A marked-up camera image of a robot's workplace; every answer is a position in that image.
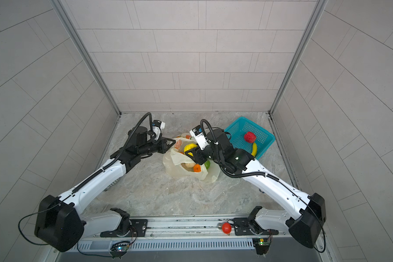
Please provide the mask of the green guava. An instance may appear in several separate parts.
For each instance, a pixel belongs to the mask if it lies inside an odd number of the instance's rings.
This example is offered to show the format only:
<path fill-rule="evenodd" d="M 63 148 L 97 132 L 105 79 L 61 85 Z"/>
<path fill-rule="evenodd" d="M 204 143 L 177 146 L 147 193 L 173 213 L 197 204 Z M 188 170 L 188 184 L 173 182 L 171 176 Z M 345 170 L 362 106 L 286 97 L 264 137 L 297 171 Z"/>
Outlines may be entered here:
<path fill-rule="evenodd" d="M 206 168 L 207 170 L 210 168 L 210 165 L 211 165 L 211 162 L 210 162 L 209 160 L 207 160 L 207 161 L 204 163 L 204 166 L 205 166 L 205 168 Z"/>

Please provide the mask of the cream plastic bag orange print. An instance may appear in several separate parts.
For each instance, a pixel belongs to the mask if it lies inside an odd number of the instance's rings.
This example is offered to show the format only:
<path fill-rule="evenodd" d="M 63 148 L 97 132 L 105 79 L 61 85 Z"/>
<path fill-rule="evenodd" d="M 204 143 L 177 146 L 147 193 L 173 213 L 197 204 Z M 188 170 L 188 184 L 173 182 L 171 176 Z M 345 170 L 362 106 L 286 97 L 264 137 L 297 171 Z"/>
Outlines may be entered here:
<path fill-rule="evenodd" d="M 194 172 L 193 168 L 185 167 L 185 163 L 195 163 L 189 156 L 183 153 L 183 149 L 186 145 L 196 144 L 196 141 L 191 137 L 190 133 L 182 133 L 174 139 L 176 140 L 176 144 L 169 149 L 163 157 L 166 173 L 175 179 L 193 177 L 206 183 L 216 182 L 220 174 L 220 168 L 211 160 L 211 165 L 208 170 L 205 168 L 204 164 L 200 164 L 202 172 Z"/>

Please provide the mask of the orange tangerine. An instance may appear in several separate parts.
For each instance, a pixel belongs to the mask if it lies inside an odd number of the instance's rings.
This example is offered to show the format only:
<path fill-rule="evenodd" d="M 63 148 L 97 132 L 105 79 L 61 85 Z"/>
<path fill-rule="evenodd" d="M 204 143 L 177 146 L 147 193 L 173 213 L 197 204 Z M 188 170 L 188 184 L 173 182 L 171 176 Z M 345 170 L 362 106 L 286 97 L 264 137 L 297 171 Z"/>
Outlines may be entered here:
<path fill-rule="evenodd" d="M 202 167 L 201 167 L 201 165 L 196 164 L 196 165 L 193 167 L 193 171 L 194 171 L 194 172 L 202 172 Z"/>

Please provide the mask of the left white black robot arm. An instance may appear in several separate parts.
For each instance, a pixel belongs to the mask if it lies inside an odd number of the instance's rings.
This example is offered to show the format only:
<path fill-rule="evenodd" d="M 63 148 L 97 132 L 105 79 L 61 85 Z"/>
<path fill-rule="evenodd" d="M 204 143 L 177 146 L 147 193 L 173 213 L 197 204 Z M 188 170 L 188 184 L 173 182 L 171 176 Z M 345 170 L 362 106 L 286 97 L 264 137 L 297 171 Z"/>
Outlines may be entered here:
<path fill-rule="evenodd" d="M 142 159 L 154 153 L 166 153 L 175 144 L 173 139 L 163 137 L 164 127 L 164 122 L 155 120 L 150 129 L 139 126 L 129 131 L 125 145 L 100 169 L 59 196 L 45 197 L 39 204 L 34 235 L 65 252 L 87 236 L 102 233 L 109 237 L 124 237 L 133 234 L 130 215 L 119 208 L 90 216 L 82 214 L 92 200 Z"/>

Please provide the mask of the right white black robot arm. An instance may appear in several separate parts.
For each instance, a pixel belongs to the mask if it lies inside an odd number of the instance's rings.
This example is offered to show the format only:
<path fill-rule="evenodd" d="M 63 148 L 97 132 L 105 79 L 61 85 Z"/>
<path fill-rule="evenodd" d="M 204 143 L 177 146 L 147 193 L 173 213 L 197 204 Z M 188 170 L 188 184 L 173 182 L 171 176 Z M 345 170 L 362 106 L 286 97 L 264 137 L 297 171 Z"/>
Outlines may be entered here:
<path fill-rule="evenodd" d="M 221 171 L 230 178 L 244 179 L 257 186 L 263 193 L 280 204 L 286 211 L 276 225 L 278 230 L 288 231 L 300 244 L 314 248 L 319 236 L 324 235 L 326 209 L 324 198 L 314 193 L 309 195 L 292 187 L 267 170 L 251 153 L 235 148 L 227 133 L 202 126 L 190 131 L 197 146 L 185 151 L 197 164 L 214 161 Z"/>

